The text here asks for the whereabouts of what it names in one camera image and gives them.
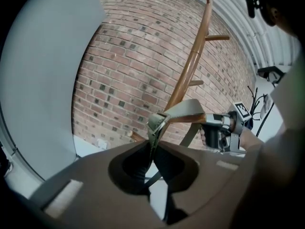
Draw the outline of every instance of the wooden peg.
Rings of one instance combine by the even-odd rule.
[[[229,40],[230,36],[228,35],[214,35],[214,36],[206,36],[205,40],[208,41],[217,41],[217,40]]]
[[[132,138],[133,140],[135,140],[135,141],[137,141],[137,142],[139,142],[139,141],[144,141],[144,140],[145,140],[144,137],[140,136],[139,134],[137,134],[136,132],[133,132],[133,131],[129,131],[129,132],[127,133],[127,136],[130,137],[130,138]]]
[[[191,81],[189,86],[199,86],[202,85],[203,81],[199,80],[199,81]]]

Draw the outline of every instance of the white label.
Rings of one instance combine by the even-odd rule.
[[[240,113],[243,116],[247,116],[249,114],[248,111],[246,110],[245,106],[240,104],[240,105],[237,105],[237,108],[239,109]]]
[[[106,150],[107,149],[107,142],[105,142],[102,139],[98,139],[98,146],[99,146],[100,149]]]
[[[229,170],[237,170],[238,169],[238,165],[227,163],[227,162],[224,162],[222,160],[218,160],[216,165],[218,165],[222,168],[229,169]]]

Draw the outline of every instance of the white wall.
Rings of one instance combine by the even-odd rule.
[[[71,131],[74,82],[104,18],[99,0],[28,0],[3,46],[3,118],[21,155],[44,179],[76,158]]]
[[[146,173],[146,177],[153,177],[154,174],[158,172],[158,168],[154,163],[152,163],[151,167]],[[150,196],[150,204],[156,214],[160,219],[164,218],[165,207],[166,207],[166,199],[167,199],[167,184],[164,180],[159,180],[154,183],[149,191],[151,192]]]
[[[282,66],[282,65],[279,65],[277,67],[284,73],[288,72],[291,68],[289,66]],[[261,78],[259,76],[256,79],[255,87],[258,88],[257,98],[262,96],[263,94],[270,94],[274,90],[274,87],[272,86],[271,82],[268,82],[266,79]],[[255,112],[261,111],[262,107],[263,107],[263,99],[261,98],[260,104],[257,106]],[[260,118],[260,115],[256,114],[254,116],[254,118],[258,119],[258,118]],[[257,133],[258,128],[261,125],[263,119],[264,119],[264,116],[260,121],[254,121],[254,126],[252,129],[252,132],[254,134]],[[283,123],[283,119],[282,119],[276,105],[274,105],[267,120],[265,121],[265,123],[263,125],[263,128],[261,129],[261,132],[259,133],[258,138],[264,142],[267,141],[268,139],[270,139],[271,137],[275,136],[278,133],[282,123]]]

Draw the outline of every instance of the white ceiling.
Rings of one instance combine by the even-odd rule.
[[[258,10],[251,19],[245,0],[213,0],[213,10],[236,35],[254,72],[273,65],[291,66],[297,57],[298,40],[275,26],[268,26]]]

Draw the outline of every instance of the person's arm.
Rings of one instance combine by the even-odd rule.
[[[254,145],[263,144],[264,142],[260,140],[254,133],[247,127],[243,128],[243,132],[240,135],[240,146],[246,151]]]

